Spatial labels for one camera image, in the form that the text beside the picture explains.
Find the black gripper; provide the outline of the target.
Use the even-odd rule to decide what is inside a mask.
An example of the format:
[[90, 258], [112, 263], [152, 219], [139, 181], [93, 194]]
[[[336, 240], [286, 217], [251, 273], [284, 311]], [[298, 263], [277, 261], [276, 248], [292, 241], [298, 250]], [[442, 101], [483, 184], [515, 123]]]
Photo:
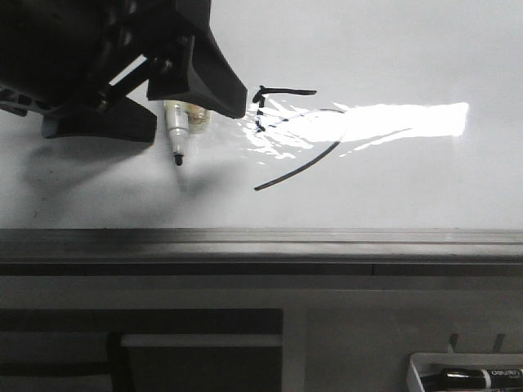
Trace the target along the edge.
[[[3, 1], [1, 108], [61, 117], [95, 105], [137, 57], [160, 57], [179, 37], [209, 31], [209, 1]], [[101, 113], [44, 116], [42, 136], [153, 143], [157, 118], [123, 98]]]

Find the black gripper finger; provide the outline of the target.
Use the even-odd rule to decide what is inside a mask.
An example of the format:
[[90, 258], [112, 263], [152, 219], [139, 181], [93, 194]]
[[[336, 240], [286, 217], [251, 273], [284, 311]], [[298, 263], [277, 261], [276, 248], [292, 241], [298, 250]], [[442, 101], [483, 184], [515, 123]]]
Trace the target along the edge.
[[155, 24], [145, 33], [145, 53], [154, 59], [149, 100], [179, 100], [229, 118], [244, 116], [247, 89], [207, 24]]

